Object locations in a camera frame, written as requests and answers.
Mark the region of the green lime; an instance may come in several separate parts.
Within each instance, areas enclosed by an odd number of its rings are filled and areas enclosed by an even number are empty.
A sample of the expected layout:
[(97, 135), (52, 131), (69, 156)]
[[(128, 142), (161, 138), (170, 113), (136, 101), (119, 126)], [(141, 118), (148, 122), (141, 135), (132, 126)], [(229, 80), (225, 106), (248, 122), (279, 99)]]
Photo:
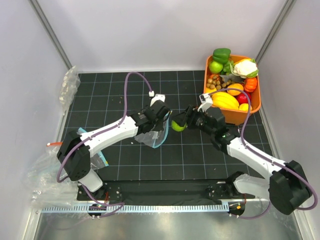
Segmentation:
[(176, 132), (182, 132), (182, 131), (185, 130), (185, 129), (181, 129), (181, 128), (179, 127), (179, 121), (180, 121), (180, 120), (172, 120), (172, 121), (171, 121), (171, 128), (172, 128), (174, 131), (176, 131)]

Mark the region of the clear zip bag blue zipper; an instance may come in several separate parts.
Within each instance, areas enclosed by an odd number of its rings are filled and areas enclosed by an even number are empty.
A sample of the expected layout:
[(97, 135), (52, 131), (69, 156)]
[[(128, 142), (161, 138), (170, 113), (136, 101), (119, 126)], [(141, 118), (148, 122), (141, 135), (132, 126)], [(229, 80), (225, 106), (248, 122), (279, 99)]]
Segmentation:
[(169, 132), (169, 119), (165, 122), (164, 131), (150, 131), (147, 133), (141, 133), (134, 137), (134, 140), (138, 143), (144, 144), (148, 147), (156, 149), (160, 147), (167, 139)]

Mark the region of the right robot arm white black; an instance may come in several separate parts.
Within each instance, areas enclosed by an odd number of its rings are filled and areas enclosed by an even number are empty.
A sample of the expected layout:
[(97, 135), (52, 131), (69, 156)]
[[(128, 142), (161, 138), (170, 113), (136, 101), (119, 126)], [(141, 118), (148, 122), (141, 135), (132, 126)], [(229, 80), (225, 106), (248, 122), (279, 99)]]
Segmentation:
[(237, 172), (226, 180), (225, 192), (230, 198), (249, 194), (269, 200), (279, 212), (290, 215), (314, 195), (302, 166), (292, 160), (277, 159), (245, 141), (239, 132), (225, 122), (221, 110), (209, 107), (206, 111), (190, 105), (172, 118), (175, 131), (199, 129), (210, 136), (214, 148), (245, 163), (261, 177)]

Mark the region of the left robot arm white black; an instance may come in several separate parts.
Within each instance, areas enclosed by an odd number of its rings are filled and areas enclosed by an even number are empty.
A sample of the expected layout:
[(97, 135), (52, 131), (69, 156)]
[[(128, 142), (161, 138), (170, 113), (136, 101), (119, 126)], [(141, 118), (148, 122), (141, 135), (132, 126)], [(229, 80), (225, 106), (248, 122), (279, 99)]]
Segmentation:
[(71, 181), (85, 186), (94, 200), (101, 200), (106, 195), (106, 188), (92, 169), (91, 158), (128, 138), (151, 148), (159, 147), (168, 135), (170, 113), (162, 100), (156, 100), (152, 105), (96, 130), (82, 134), (71, 131), (62, 142), (57, 159)]

